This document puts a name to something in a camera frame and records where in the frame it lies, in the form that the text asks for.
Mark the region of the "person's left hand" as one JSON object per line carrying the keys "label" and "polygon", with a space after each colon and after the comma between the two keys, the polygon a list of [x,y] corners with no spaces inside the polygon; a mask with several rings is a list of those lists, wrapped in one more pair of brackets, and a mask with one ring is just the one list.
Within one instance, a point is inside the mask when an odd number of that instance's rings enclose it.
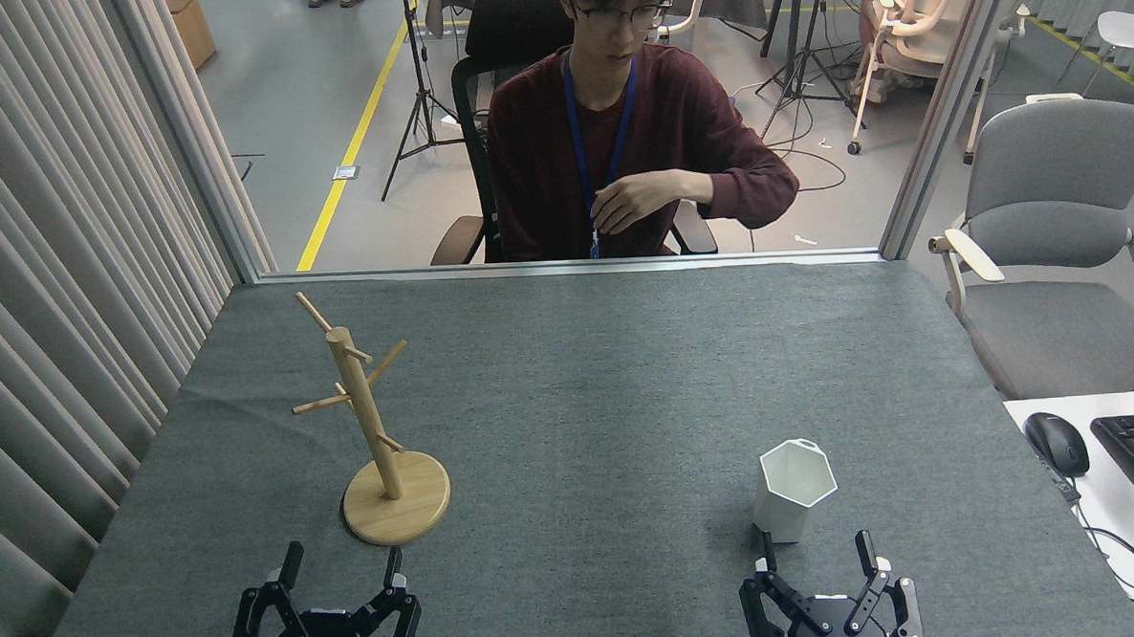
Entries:
{"label": "person's left hand", "polygon": [[708,176],[682,169],[662,169],[623,177],[601,187],[590,212],[598,233],[621,233],[629,226],[672,201],[692,199],[705,204],[711,198]]}

